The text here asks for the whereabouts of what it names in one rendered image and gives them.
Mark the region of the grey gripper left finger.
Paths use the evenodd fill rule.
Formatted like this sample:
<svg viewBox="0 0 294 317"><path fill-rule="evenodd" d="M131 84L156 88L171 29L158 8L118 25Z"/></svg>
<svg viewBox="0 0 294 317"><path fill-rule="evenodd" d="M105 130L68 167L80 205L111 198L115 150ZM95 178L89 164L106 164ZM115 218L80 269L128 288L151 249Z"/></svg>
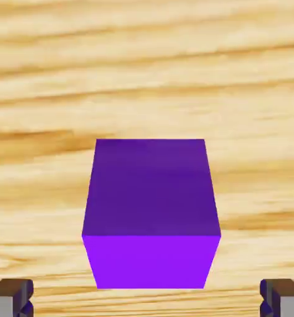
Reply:
<svg viewBox="0 0 294 317"><path fill-rule="evenodd" d="M0 279L0 317L34 317L31 279Z"/></svg>

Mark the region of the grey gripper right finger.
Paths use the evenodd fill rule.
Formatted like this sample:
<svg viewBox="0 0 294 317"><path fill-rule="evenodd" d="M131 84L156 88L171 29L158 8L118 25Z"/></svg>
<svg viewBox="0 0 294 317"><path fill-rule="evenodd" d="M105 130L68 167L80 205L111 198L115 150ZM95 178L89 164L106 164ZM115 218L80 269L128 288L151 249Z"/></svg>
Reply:
<svg viewBox="0 0 294 317"><path fill-rule="evenodd" d="M294 317L294 279L263 279L259 317Z"/></svg>

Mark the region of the small purple cube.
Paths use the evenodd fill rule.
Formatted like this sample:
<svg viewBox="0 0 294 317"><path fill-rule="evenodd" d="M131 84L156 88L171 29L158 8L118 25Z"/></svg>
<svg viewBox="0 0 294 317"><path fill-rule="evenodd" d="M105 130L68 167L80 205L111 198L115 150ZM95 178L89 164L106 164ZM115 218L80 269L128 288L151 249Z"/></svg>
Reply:
<svg viewBox="0 0 294 317"><path fill-rule="evenodd" d="M99 289L201 289L221 238L202 139L99 139L82 239Z"/></svg>

